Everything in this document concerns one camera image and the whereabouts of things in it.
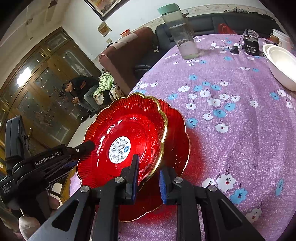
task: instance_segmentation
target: black sofa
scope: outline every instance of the black sofa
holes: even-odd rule
[[[193,16],[188,18],[195,36],[218,34],[218,26],[222,23],[229,26],[237,34],[242,35],[245,29],[256,31],[260,37],[269,38],[272,29],[280,30],[276,21],[268,15],[253,13],[211,13]],[[157,26],[154,35],[154,46],[158,46],[159,52],[154,53],[153,49],[140,60],[134,67],[134,75],[140,80],[143,75],[152,68],[173,46],[175,41],[166,24]]]

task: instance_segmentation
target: green bottle lid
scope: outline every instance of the green bottle lid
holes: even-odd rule
[[[170,12],[180,11],[180,8],[176,3],[172,3],[172,4],[169,4],[169,5],[165,5],[163,7],[160,7],[157,10],[160,13],[160,15],[165,15],[165,14],[170,13]]]

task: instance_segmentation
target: white sticker label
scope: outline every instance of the white sticker label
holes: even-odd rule
[[[109,149],[109,159],[114,164],[123,162],[131,150],[131,142],[127,137],[118,137]]]

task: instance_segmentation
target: barcode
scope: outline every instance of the barcode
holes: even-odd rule
[[[119,141],[117,141],[116,144],[111,148],[111,152],[115,151],[118,145],[119,145]]]

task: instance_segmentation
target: blue logo on sticker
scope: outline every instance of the blue logo on sticker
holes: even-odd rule
[[[129,146],[126,146],[123,151],[127,152],[128,150],[129,150]]]

